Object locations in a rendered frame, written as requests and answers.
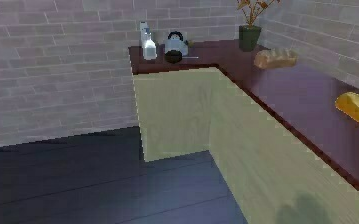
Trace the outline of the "orange house plant green pot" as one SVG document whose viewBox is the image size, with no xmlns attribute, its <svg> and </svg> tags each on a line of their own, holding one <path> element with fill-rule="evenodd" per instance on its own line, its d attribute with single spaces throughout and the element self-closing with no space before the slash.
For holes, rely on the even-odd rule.
<svg viewBox="0 0 359 224">
<path fill-rule="evenodd" d="M 246 24 L 240 25 L 239 48 L 243 52 L 251 52 L 255 49 L 262 28 L 255 25 L 256 19 L 274 2 L 281 0 L 237 0 L 237 11 L 243 13 Z"/>
</svg>

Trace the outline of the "yellow bread loaf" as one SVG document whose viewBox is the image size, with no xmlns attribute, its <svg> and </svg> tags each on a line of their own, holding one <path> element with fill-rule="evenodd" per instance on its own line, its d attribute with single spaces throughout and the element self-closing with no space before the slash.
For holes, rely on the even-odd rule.
<svg viewBox="0 0 359 224">
<path fill-rule="evenodd" d="M 341 94 L 335 101 L 335 107 L 359 123 L 359 94 L 354 92 Z"/>
</svg>

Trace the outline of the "pale tall bottle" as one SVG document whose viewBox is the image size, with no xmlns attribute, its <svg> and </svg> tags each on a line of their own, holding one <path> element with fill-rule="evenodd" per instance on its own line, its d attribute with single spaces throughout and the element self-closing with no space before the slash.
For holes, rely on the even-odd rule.
<svg viewBox="0 0 359 224">
<path fill-rule="evenodd" d="M 144 42 L 147 40 L 147 36 L 149 33 L 149 26 L 146 21 L 140 22 L 140 41 L 141 44 L 144 44 Z"/>
</svg>

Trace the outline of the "pale green kitchen counter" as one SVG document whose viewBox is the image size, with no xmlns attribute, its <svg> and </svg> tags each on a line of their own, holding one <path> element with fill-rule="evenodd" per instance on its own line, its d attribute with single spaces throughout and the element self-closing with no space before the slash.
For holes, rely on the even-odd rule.
<svg viewBox="0 0 359 224">
<path fill-rule="evenodd" d="M 208 151 L 248 224 L 359 224 L 359 123 L 335 106 L 346 83 L 259 69 L 233 40 L 176 64 L 129 54 L 146 161 Z"/>
</svg>

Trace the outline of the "brown bread loaf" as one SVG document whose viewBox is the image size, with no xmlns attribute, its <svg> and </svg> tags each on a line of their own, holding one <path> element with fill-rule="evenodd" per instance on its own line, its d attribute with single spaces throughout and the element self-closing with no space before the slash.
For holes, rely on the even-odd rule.
<svg viewBox="0 0 359 224">
<path fill-rule="evenodd" d="M 254 65 L 260 69 L 275 69 L 292 67 L 296 64 L 298 55 L 291 49 L 271 49 L 258 52 Z"/>
</svg>

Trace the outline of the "white spray bottle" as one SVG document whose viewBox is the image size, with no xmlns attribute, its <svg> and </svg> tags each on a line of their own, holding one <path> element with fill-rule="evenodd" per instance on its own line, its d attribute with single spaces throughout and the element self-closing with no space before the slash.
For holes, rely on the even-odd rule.
<svg viewBox="0 0 359 224">
<path fill-rule="evenodd" d="M 145 60 L 154 60 L 157 58 L 156 44 L 152 40 L 152 35 L 148 28 L 145 29 L 144 33 L 143 57 Z"/>
</svg>

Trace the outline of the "black frying pan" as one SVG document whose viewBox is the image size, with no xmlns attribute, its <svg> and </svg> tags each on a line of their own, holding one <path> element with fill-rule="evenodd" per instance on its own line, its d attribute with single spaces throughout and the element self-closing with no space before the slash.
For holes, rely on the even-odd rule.
<svg viewBox="0 0 359 224">
<path fill-rule="evenodd" d="M 198 59 L 198 56 L 184 56 L 180 51 L 170 50 L 165 53 L 164 58 L 168 63 L 176 64 L 183 59 Z"/>
</svg>

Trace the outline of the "white kettle black lid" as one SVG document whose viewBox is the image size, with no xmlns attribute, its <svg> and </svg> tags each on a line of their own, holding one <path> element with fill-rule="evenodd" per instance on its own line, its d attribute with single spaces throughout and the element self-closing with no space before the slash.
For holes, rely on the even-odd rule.
<svg viewBox="0 0 359 224">
<path fill-rule="evenodd" d="M 179 51 L 183 56 L 188 55 L 188 42 L 179 31 L 170 32 L 165 41 L 165 52 L 169 52 L 171 50 Z"/>
</svg>

